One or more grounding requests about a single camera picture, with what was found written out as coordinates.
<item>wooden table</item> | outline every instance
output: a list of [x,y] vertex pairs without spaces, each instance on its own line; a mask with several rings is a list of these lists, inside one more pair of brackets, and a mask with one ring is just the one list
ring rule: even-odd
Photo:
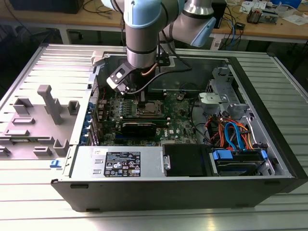
[[[293,43],[306,43],[308,39],[308,24],[297,26],[290,23],[282,18],[279,18],[277,24],[251,24],[247,23],[247,14],[240,13],[240,6],[229,7],[232,16],[236,18],[239,23],[245,24],[245,29],[242,34],[242,39],[245,40],[259,40],[259,41],[273,41],[273,42],[293,42]],[[298,8],[297,15],[302,15],[304,11],[308,12],[308,6],[301,4]],[[223,20],[219,29],[214,29],[214,41],[212,49],[219,47],[220,42],[223,38],[228,37],[231,32],[228,22]]]
[[[97,13],[90,13],[81,9],[77,14],[52,13],[52,12],[32,12],[32,11],[16,11],[13,9],[9,0],[6,0],[12,13],[27,27],[43,27],[59,29],[64,44],[70,44],[68,30],[96,30],[96,31],[121,31],[121,14],[111,11],[108,19]],[[96,11],[94,2],[86,6],[89,11]],[[0,24],[20,26],[20,23],[7,10],[4,0],[0,0]]]
[[[100,16],[96,13],[89,13],[83,9],[77,14],[49,13],[49,12],[29,12],[15,11],[9,4],[13,14],[28,27],[57,28],[60,30],[64,44],[70,44],[70,38],[67,30],[96,30],[96,31],[121,31],[121,15],[117,12],[111,12],[112,19]],[[95,11],[94,3],[87,5],[87,9]],[[247,14],[239,13],[240,7],[230,7],[232,15],[238,22],[246,24],[242,39],[263,40],[275,42],[293,42],[305,43],[308,39],[308,24],[297,26],[281,18],[276,25],[272,24],[249,24],[247,23]],[[300,11],[308,11],[308,6],[301,5]],[[0,24],[20,26],[13,16],[6,9],[4,0],[0,0]],[[228,37],[230,28],[227,21],[223,20],[219,29],[214,29],[211,37],[214,37],[212,50],[218,49],[221,40]]]

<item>black cable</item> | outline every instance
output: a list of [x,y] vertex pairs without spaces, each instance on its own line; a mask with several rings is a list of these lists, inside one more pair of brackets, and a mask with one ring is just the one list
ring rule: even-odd
[[161,73],[161,68],[160,68],[160,65],[159,65],[159,62],[160,62],[160,39],[159,39],[159,34],[158,34],[158,72]]
[[6,9],[10,12],[10,14],[13,16],[13,18],[23,27],[26,29],[26,31],[37,41],[40,43],[40,41],[38,41],[34,36],[33,34],[28,30],[27,27],[25,27],[25,25],[13,14],[13,12],[10,10],[9,6],[8,6],[8,3],[6,2],[6,0],[4,0],[4,4],[5,4],[5,7]]
[[114,1],[114,3],[115,3],[115,6],[117,7],[117,10],[121,13],[121,15],[124,15],[123,12],[121,11],[121,8],[117,4],[116,0]]
[[185,85],[188,85],[188,84],[194,86],[197,90],[200,90],[199,87],[197,86],[197,84],[195,84],[195,83],[184,83],[184,84],[180,87],[180,92],[182,92],[183,87],[184,87]]
[[198,100],[199,100],[199,98],[196,98],[196,100],[194,100],[193,103],[192,103],[192,108],[191,108],[191,122],[192,122],[192,127],[193,127],[194,129],[196,129],[196,131],[197,131],[200,135],[202,135],[206,141],[209,142],[209,141],[210,141],[209,138],[206,137],[205,134],[203,134],[198,128],[196,128],[198,125],[200,125],[200,124],[202,124],[202,123],[199,123],[199,124],[195,125],[194,122],[193,122],[193,113],[192,113],[192,112],[193,112],[193,108],[194,108],[194,106],[195,106],[195,104],[196,104],[196,102],[197,102]]
[[100,13],[107,13],[107,12],[112,11],[112,10],[100,11],[99,8],[101,8],[102,6],[99,6],[98,8],[96,8],[96,11],[89,11],[89,10],[87,10],[87,9],[86,9],[86,5],[88,5],[88,4],[89,4],[90,2],[92,2],[92,1],[95,1],[95,0],[89,0],[89,1],[87,1],[85,4],[83,4],[82,8],[83,8],[85,11],[89,12],[89,13],[97,13],[97,14],[100,14]]
[[[165,32],[162,30],[162,33],[167,41],[167,36],[165,34]],[[176,54],[176,52],[172,49],[171,45],[169,43],[167,43],[168,46],[169,46],[169,49],[171,50],[171,52],[173,53],[174,56],[177,57],[177,59],[179,59],[182,63],[184,63],[186,66],[188,66],[187,69],[182,69],[182,70],[173,70],[173,71],[165,71],[165,72],[162,72],[158,75],[156,75],[155,77],[153,77],[149,82],[147,82],[142,88],[140,88],[139,90],[137,91],[134,91],[134,92],[127,92],[128,95],[133,95],[133,94],[136,94],[136,93],[139,93],[141,91],[143,91],[147,86],[149,86],[154,80],[158,79],[159,77],[163,76],[163,75],[166,75],[166,74],[170,74],[170,73],[183,73],[183,72],[187,72],[187,71],[191,71],[192,70],[192,67],[185,61],[183,60],[181,57],[179,57],[178,54]]]
[[124,29],[125,29],[125,22],[124,22],[124,15],[122,15],[122,25],[121,25],[121,40],[122,40],[122,45],[123,47],[125,47],[125,43],[124,43]]
[[[228,6],[227,6],[227,9],[228,9],[228,11],[230,12],[230,14],[229,14],[229,13],[224,13],[224,14],[231,17],[231,20],[232,20],[232,23],[233,23],[233,26],[234,26],[234,30],[235,30],[235,34],[236,34],[236,23],[237,23],[237,22],[236,22],[236,19],[235,19],[235,17],[232,15],[231,10],[230,10],[230,8],[229,8]],[[219,50],[221,50],[224,46],[225,46],[225,48],[227,48],[228,46],[231,45],[232,41],[230,41],[230,42],[227,44],[228,39],[230,38],[231,34],[232,34],[232,30],[230,31],[230,33],[229,33],[227,39],[223,42],[223,44],[222,44],[222,46],[219,48]]]
[[[166,34],[165,34],[165,32],[164,32],[163,30],[162,30],[162,34],[164,35],[165,40],[167,41],[167,40],[168,40],[168,39],[167,39],[167,36],[166,36]],[[178,54],[173,50],[173,48],[171,47],[171,45],[170,45],[169,42],[167,43],[167,45],[168,45],[169,49],[171,50],[171,52],[173,53],[173,55],[174,55],[178,60],[180,60],[182,63],[184,63],[186,66],[188,66],[188,67],[190,68],[189,71],[191,71],[191,70],[192,70],[192,67],[189,65],[189,63],[187,63],[184,59],[182,59],[181,57],[178,56]]]

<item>electronic equipment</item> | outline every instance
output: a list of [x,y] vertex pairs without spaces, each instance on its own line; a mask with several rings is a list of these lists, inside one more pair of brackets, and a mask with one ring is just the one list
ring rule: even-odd
[[10,0],[17,11],[78,13],[84,0]]
[[16,97],[4,158],[66,156],[51,186],[82,212],[253,207],[307,182],[234,55],[172,49],[205,42],[211,1],[103,3],[124,11],[127,51],[92,48],[80,101]]
[[[51,182],[74,210],[255,206],[307,181],[298,179],[301,166],[236,59],[180,53],[194,74],[157,79],[143,105],[142,95],[122,95],[106,84],[97,92],[96,82],[104,83],[125,57],[114,48],[101,52],[91,75],[92,103],[79,109],[72,134],[76,145],[64,174]],[[212,195],[219,200],[205,199]]]
[[223,15],[225,13],[227,7],[227,3],[225,0],[213,0],[212,2],[212,8],[214,10],[213,16],[216,18],[216,23],[214,28],[219,29],[220,24],[223,18]]
[[274,5],[278,5],[280,2],[282,5],[290,5],[294,8],[299,7],[301,0],[271,0]]

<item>wire bundle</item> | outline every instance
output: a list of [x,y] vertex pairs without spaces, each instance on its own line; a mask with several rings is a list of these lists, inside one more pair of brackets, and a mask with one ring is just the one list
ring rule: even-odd
[[[239,129],[240,133],[241,133],[241,137],[237,137],[237,140],[238,140],[238,145],[241,146],[239,143],[240,143],[240,140],[243,139],[244,141],[244,146],[246,149],[248,150],[252,150],[254,149],[251,142],[250,142],[250,131],[242,124],[242,123],[239,123],[233,119],[230,119],[230,118],[214,118],[212,116],[210,116],[210,118],[208,119],[208,121],[206,122],[205,124],[205,128],[207,128],[209,126],[209,124],[211,122],[214,122],[215,124],[218,125],[218,132],[216,134],[214,134],[209,142],[214,145],[214,146],[218,146],[220,148],[226,148],[227,150],[234,150],[234,146],[227,144],[225,142],[225,140],[228,141],[229,137],[227,136],[226,132],[224,131],[226,125],[228,123],[232,123],[234,124],[235,126],[237,126],[237,128],[234,128],[234,127],[230,127],[230,128],[233,128],[233,129]],[[214,144],[214,140],[215,140],[215,137],[219,135],[219,140],[217,143]]]
[[[232,15],[231,13],[231,10],[230,8],[227,6],[227,9],[229,11],[229,13],[224,13],[224,15],[226,15],[226,17],[223,17],[224,20],[226,20],[229,24],[231,24],[231,26],[228,24],[229,28],[231,29],[227,39],[222,43],[222,46],[219,48],[219,50],[223,49],[223,47],[225,47],[225,49],[228,49],[230,46],[235,46],[237,44],[239,44],[242,40],[242,34],[243,34],[243,31],[239,29],[240,31],[240,36],[238,38],[235,38],[235,35],[236,35],[236,18]],[[231,39],[231,42],[228,43],[228,39],[230,38],[232,34],[232,39]]]

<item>robotic arm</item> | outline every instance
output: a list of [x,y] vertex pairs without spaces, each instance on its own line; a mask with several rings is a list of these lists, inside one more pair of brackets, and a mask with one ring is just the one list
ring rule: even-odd
[[212,0],[102,0],[103,4],[123,14],[126,27],[127,62],[107,79],[110,87],[122,94],[130,91],[129,82],[144,81],[142,73],[159,65],[156,61],[159,33],[201,47],[205,44],[216,19]]

